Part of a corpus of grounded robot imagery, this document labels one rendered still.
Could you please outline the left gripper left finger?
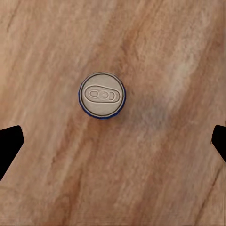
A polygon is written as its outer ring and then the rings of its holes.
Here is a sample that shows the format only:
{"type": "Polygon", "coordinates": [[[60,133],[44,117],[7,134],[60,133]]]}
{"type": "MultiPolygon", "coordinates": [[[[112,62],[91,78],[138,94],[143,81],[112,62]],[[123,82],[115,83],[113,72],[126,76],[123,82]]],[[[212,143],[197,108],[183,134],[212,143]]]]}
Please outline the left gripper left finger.
{"type": "Polygon", "coordinates": [[[0,181],[24,143],[19,125],[0,130],[0,181]]]}

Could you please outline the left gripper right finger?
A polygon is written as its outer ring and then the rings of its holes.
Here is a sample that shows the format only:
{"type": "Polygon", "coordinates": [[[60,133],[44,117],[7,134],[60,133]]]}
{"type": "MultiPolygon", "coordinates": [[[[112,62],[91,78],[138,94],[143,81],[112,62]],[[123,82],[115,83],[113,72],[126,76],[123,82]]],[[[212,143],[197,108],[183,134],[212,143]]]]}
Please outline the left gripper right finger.
{"type": "Polygon", "coordinates": [[[211,140],[219,154],[226,162],[226,127],[216,125],[211,140]]]}

